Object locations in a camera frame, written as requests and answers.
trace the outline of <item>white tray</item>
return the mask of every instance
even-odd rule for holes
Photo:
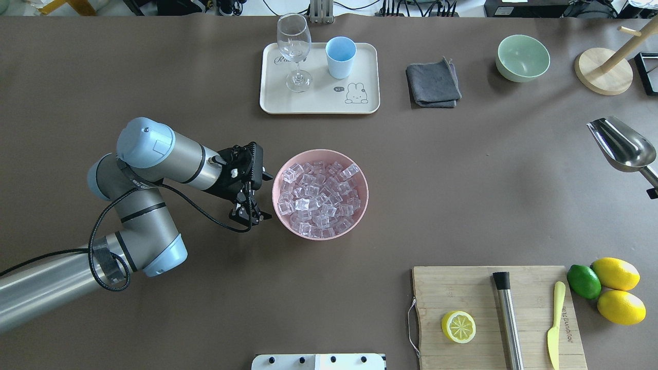
[[[286,76],[295,70],[295,63],[283,58],[275,43],[265,47],[261,74],[261,108],[264,111],[272,115],[368,115],[379,108],[379,72],[374,46],[357,43],[352,73],[338,80],[329,74],[325,45],[313,43],[309,56],[299,64],[313,77],[311,89],[303,93],[293,93],[286,87]]]

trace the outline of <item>bamboo cutting board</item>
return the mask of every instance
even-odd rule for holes
[[[420,370],[508,369],[492,279],[498,271],[509,271],[525,369],[553,369],[546,332],[553,326],[553,287],[560,280],[567,286],[560,323],[560,370],[586,370],[564,266],[416,266]],[[476,335],[469,343],[451,342],[441,330],[441,318],[453,310],[466,311],[475,320]]]

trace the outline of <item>wooden base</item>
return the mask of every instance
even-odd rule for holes
[[[574,68],[578,79],[593,92],[601,95],[619,95],[633,82],[633,70],[625,59],[606,73],[600,69],[615,51],[604,47],[585,50],[576,58]]]

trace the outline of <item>cable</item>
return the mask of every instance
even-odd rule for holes
[[[266,2],[265,0],[263,0],[263,4],[265,4],[265,6],[266,6],[268,9],[270,9],[270,12],[272,12],[272,14],[274,14],[274,15],[276,15],[276,16],[281,16],[280,14],[276,14],[276,12],[275,12],[274,10],[272,10],[272,8],[270,8],[269,5],[267,5],[267,2]],[[311,10],[311,6],[309,5],[309,7],[308,7],[306,10],[301,11],[301,12],[297,12],[297,14],[308,13],[310,10]]]
[[[422,9],[420,8],[420,5],[418,4],[418,1],[413,0],[413,3],[416,4],[418,7],[418,11],[420,12],[420,16],[425,16],[425,14],[422,12]]]
[[[187,201],[192,207],[194,207],[198,212],[200,212],[202,215],[206,216],[206,218],[208,218],[209,220],[211,220],[212,222],[218,224],[221,227],[227,228],[228,230],[231,230],[231,231],[234,231],[234,232],[248,232],[248,231],[251,230],[251,227],[253,226],[253,223],[251,222],[251,200],[252,200],[252,195],[251,195],[251,183],[250,182],[248,182],[246,184],[246,188],[247,188],[246,189],[247,190],[247,215],[249,217],[249,226],[245,229],[236,229],[236,228],[233,228],[231,226],[228,226],[228,225],[216,220],[213,216],[209,215],[206,211],[204,211],[200,206],[198,206],[196,203],[194,203],[185,194],[181,193],[181,191],[179,191],[178,189],[173,188],[173,187],[171,187],[169,185],[166,185],[166,184],[160,184],[159,186],[162,187],[162,188],[171,190],[175,194],[178,194],[181,198],[183,198],[185,201]],[[87,248],[74,248],[74,249],[71,249],[71,250],[54,251],[54,252],[51,252],[51,253],[40,255],[39,257],[35,257],[35,258],[29,259],[25,262],[21,262],[18,265],[9,267],[8,269],[6,269],[6,270],[4,270],[0,273],[0,277],[4,276],[6,274],[9,274],[10,272],[12,272],[14,270],[17,270],[17,269],[19,269],[23,266],[29,265],[31,263],[34,263],[34,262],[39,261],[39,260],[44,259],[44,258],[52,257],[54,255],[60,255],[60,254],[66,254],[66,253],[86,253],[88,255],[89,270],[91,271],[91,275],[93,276],[93,279],[96,281],[96,283],[98,283],[98,285],[100,285],[102,288],[104,288],[106,290],[110,290],[111,292],[120,292],[122,290],[125,290],[128,287],[128,285],[130,285],[130,269],[128,267],[128,264],[126,263],[126,261],[123,258],[121,258],[121,256],[119,256],[119,255],[117,255],[113,252],[110,252],[110,255],[112,256],[112,258],[115,261],[118,261],[122,265],[122,267],[124,269],[124,272],[125,272],[126,282],[122,286],[119,286],[118,288],[114,287],[114,286],[109,286],[108,284],[105,284],[105,282],[103,282],[101,280],[101,278],[98,276],[98,272],[96,272],[95,264],[93,262],[93,257],[94,257],[94,255],[93,255],[93,251],[94,251],[94,249],[93,249],[93,240],[96,237],[96,233],[98,232],[98,228],[100,227],[101,222],[103,221],[103,219],[105,218],[107,213],[112,208],[114,208],[115,205],[119,204],[119,202],[126,199],[130,194],[132,194],[136,191],[138,191],[137,188],[132,188],[132,189],[128,190],[127,192],[123,193],[123,195],[121,195],[119,198],[116,198],[114,201],[112,201],[103,210],[103,212],[101,212],[101,214],[98,216],[98,219],[96,220],[96,223],[94,224],[94,226],[91,230],[91,234],[89,236],[89,242],[87,243]]]
[[[119,255],[117,255],[113,252],[110,252],[110,254],[112,255],[112,258],[115,261],[118,261],[123,266],[124,272],[126,273],[126,282],[118,288],[115,288],[114,286],[109,286],[109,285],[105,284],[105,282],[103,282],[101,280],[101,278],[98,276],[98,273],[96,272],[96,266],[93,263],[93,239],[96,237],[96,232],[98,231],[98,227],[101,226],[101,222],[105,218],[105,215],[107,215],[107,213],[112,208],[114,208],[114,206],[117,205],[120,201],[126,199],[126,197],[128,197],[130,194],[133,194],[137,190],[138,190],[137,188],[132,188],[132,189],[128,190],[127,192],[123,193],[123,195],[121,195],[119,198],[116,198],[115,200],[113,200],[112,203],[110,203],[103,210],[103,212],[101,212],[101,214],[98,216],[98,219],[96,220],[96,223],[93,225],[93,228],[91,230],[91,235],[89,236],[89,242],[87,244],[88,255],[89,255],[89,259],[88,259],[88,261],[89,261],[89,270],[91,271],[91,274],[93,275],[93,279],[96,280],[98,285],[100,285],[102,288],[104,288],[106,290],[109,290],[111,292],[120,292],[120,291],[126,289],[128,287],[128,285],[130,285],[130,269],[128,268],[128,264],[126,264],[126,262],[124,261],[123,258],[121,258],[121,256],[119,256]]]
[[[194,203],[194,201],[192,201],[190,198],[188,198],[185,194],[181,193],[181,191],[179,191],[178,189],[173,188],[172,186],[169,186],[167,184],[161,184],[160,186],[167,189],[167,190],[171,190],[172,192],[178,194],[181,198],[183,198],[186,202],[188,202],[192,207],[194,207],[194,209],[196,209],[202,215],[206,216],[206,218],[208,218],[208,220],[218,224],[219,226],[221,226],[223,228],[227,228],[228,230],[231,230],[231,231],[234,231],[234,232],[247,232],[247,231],[251,230],[251,198],[250,198],[251,197],[251,185],[250,185],[250,183],[248,183],[248,188],[249,189],[247,191],[247,193],[249,194],[249,199],[247,199],[249,201],[247,203],[247,212],[249,214],[249,226],[245,229],[233,228],[231,226],[228,226],[228,225],[222,223],[221,221],[218,221],[213,216],[210,216],[206,211],[204,211],[196,203]]]
[[[25,265],[29,265],[33,262],[39,261],[40,259],[48,258],[48,257],[53,257],[54,255],[60,255],[60,254],[66,254],[66,253],[89,253],[89,250],[87,248],[75,248],[72,250],[63,250],[63,251],[54,251],[51,253],[46,253],[43,255],[40,255],[39,257],[34,257],[32,259],[29,259],[25,262],[21,262],[16,266],[9,267],[8,269],[4,270],[3,272],[0,273],[0,277],[5,276],[9,274],[10,272],[19,269]]]
[[[431,16],[432,15],[432,9],[434,9],[434,5],[439,5],[439,0],[434,0],[432,4],[430,5],[429,9],[427,9],[427,12],[425,13],[426,16]],[[439,16],[439,12],[441,11],[441,5],[436,9],[436,16]]]
[[[365,5],[364,7],[350,8],[350,7],[347,7],[347,6],[341,4],[341,3],[337,2],[337,1],[334,1],[334,4],[339,5],[339,6],[343,7],[343,8],[345,8],[345,9],[349,9],[349,10],[351,10],[351,11],[359,11],[359,10],[361,10],[361,9],[365,9],[365,8],[367,8],[367,7],[371,7],[371,6],[373,6],[373,5],[377,4],[377,3],[379,3],[379,0],[377,0],[377,1],[373,2],[373,3],[370,3],[370,4],[368,4],[368,5]]]
[[[407,16],[411,16],[411,14],[409,14],[409,4],[407,4],[407,0],[399,0],[397,2],[397,10],[395,12],[397,14],[400,14],[400,4],[402,4],[403,1],[405,2],[405,9],[407,10]]]

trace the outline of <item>gray cloth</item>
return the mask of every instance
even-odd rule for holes
[[[454,108],[461,98],[455,66],[443,58],[438,63],[412,64],[407,79],[416,104],[424,108]]]

